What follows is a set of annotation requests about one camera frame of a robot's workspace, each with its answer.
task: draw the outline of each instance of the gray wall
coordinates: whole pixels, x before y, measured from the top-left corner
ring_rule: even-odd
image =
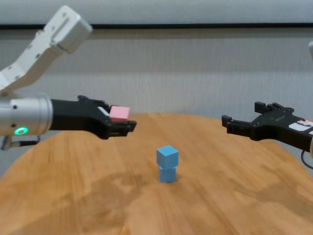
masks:
[[[1,31],[0,68],[16,59],[33,34]],[[308,28],[96,30],[27,90],[68,100],[84,94],[131,106],[133,113],[227,114],[250,121],[257,117],[254,102],[262,101],[313,118],[311,40]],[[26,149],[1,152],[0,174]]]
[[[312,0],[1,0],[0,24],[45,24],[64,4],[90,24],[312,23]]]

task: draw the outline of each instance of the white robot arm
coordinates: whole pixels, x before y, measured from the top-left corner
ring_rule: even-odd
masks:
[[[49,130],[85,130],[102,139],[126,136],[136,122],[113,123],[111,106],[104,101],[78,96],[78,101],[50,99],[43,93],[16,89],[36,82],[64,52],[72,54],[92,33],[92,27],[68,6],[62,6],[43,30],[36,33],[19,58],[0,71],[0,136],[2,150],[38,141],[12,142],[16,135],[42,135]]]
[[[63,6],[35,35],[19,58],[0,72],[0,92],[36,82],[64,52],[74,53],[92,27],[68,6]]]

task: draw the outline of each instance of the stacked blue cubes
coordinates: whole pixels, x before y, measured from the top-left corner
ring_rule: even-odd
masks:
[[[159,165],[159,180],[162,183],[176,181],[176,168],[179,164],[179,152],[167,145],[156,151],[156,162]]]

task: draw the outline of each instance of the wooden table surface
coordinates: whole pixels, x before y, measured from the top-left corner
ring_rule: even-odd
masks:
[[[272,141],[206,117],[133,115],[126,138],[61,132],[0,180],[1,235],[312,235],[313,184]],[[158,181],[156,149],[180,152]]]

